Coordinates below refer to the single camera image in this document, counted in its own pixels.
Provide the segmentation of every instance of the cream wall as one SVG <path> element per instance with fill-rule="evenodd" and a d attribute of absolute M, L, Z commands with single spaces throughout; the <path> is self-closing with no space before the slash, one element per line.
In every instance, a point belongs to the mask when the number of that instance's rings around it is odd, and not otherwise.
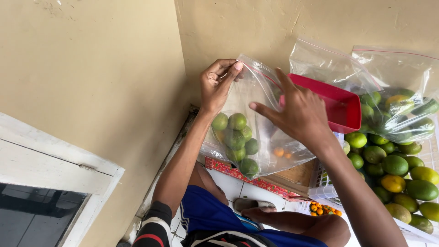
<path fill-rule="evenodd" d="M 172 0 L 0 2 L 0 112 L 125 168 L 83 239 L 128 228 L 188 114 Z"/>
<path fill-rule="evenodd" d="M 439 54 L 436 0 L 176 0 L 176 7 L 195 105 L 195 79 L 215 59 L 245 53 L 288 71 L 299 34 L 347 53 L 377 44 Z"/>

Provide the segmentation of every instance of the sandal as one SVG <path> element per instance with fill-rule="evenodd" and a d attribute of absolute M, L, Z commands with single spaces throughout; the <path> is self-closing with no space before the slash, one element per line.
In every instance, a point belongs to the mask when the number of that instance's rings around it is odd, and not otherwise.
<path fill-rule="evenodd" d="M 241 211 L 243 209 L 248 209 L 248 208 L 252 208 L 252 207 L 274 207 L 274 208 L 276 208 L 276 206 L 271 202 L 250 200 L 250 199 L 243 199 L 243 198 L 238 198 L 233 203 L 233 208 L 238 213 L 241 213 Z"/>

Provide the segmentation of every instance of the red patterned cloth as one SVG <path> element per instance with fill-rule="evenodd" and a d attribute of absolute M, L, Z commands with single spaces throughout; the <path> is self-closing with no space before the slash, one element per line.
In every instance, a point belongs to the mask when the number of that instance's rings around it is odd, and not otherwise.
<path fill-rule="evenodd" d="M 227 174 L 231 177 L 238 178 L 240 180 L 243 180 L 246 183 L 254 184 L 258 187 L 261 187 L 263 189 L 266 189 L 268 191 L 271 191 L 283 198 L 285 198 L 287 201 L 290 202 L 303 202 L 304 200 L 295 199 L 295 197 L 302 197 L 301 195 L 298 195 L 294 192 L 291 192 L 287 189 L 284 189 L 280 186 L 274 185 L 272 183 L 269 183 L 263 179 L 256 178 L 253 180 L 250 180 L 246 178 L 237 168 L 231 168 L 227 163 L 224 164 L 221 161 L 218 161 L 216 159 L 205 157 L 205 166 L 207 169 L 215 169 L 217 171 L 220 171 L 224 174 Z"/>

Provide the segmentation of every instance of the red plastic container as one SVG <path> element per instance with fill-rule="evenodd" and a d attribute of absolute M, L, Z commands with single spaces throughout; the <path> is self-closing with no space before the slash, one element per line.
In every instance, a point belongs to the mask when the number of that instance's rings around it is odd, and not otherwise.
<path fill-rule="evenodd" d="M 329 127 L 338 133 L 351 133 L 361 127 L 361 103 L 358 95 L 332 85 L 296 74 L 288 74 L 291 81 L 309 88 L 325 101 Z M 285 105 L 282 95 L 279 104 Z"/>

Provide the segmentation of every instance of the person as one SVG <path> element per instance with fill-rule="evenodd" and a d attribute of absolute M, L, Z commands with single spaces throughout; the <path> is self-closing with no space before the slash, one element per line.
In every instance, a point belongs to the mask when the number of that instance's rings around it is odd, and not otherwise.
<path fill-rule="evenodd" d="M 237 216 L 228 207 L 221 188 L 196 163 L 210 124 L 226 102 L 231 83 L 242 79 L 242 68 L 243 63 L 235 59 L 218 59 L 200 74 L 202 105 L 157 182 L 151 208 L 143 218 L 133 247 L 172 246 L 170 223 L 179 207 L 181 224 L 187 232 L 181 241 L 184 247 L 342 247 L 349 241 L 348 224 L 335 214 L 313 217 L 276 212 L 273 207 L 261 207 L 258 203 L 252 207 L 248 203 L 248 208 L 241 209 L 242 217 Z M 309 89 L 294 85 L 281 69 L 277 68 L 276 73 L 285 93 L 283 111 L 257 102 L 251 102 L 249 107 L 300 141 L 324 164 L 361 246 L 407 246 L 395 221 L 352 166 L 330 130 L 324 101 Z M 253 222 L 279 231 L 260 230 Z"/>

